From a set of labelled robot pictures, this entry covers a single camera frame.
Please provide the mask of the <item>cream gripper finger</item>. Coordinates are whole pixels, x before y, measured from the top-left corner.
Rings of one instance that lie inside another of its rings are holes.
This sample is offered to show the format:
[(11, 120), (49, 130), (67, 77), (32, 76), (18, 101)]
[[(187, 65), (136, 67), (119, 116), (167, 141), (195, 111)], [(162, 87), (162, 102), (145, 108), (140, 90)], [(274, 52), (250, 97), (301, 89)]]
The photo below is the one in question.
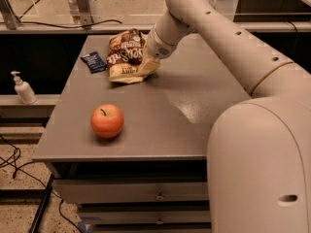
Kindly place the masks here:
[(148, 77), (160, 66), (160, 59), (150, 54), (144, 54), (141, 64), (138, 67), (138, 77)]

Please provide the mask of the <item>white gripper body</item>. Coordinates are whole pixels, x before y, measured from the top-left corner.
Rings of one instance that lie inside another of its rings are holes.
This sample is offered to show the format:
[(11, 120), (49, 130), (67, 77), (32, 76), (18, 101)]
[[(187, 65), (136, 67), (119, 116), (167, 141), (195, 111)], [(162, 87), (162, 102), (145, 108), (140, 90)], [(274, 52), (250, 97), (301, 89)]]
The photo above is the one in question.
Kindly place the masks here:
[(146, 53), (154, 58), (168, 58), (177, 48), (176, 44), (168, 44), (159, 38), (153, 27), (148, 34)]

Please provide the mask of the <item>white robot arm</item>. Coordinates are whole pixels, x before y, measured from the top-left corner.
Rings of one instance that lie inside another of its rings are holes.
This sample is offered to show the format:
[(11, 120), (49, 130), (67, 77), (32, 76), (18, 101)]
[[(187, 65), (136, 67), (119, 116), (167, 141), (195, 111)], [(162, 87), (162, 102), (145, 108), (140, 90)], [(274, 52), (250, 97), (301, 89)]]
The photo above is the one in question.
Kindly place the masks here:
[(165, 0), (147, 57), (169, 57), (196, 31), (249, 94), (212, 127), (207, 176), (212, 233), (311, 233), (311, 78), (215, 10)]

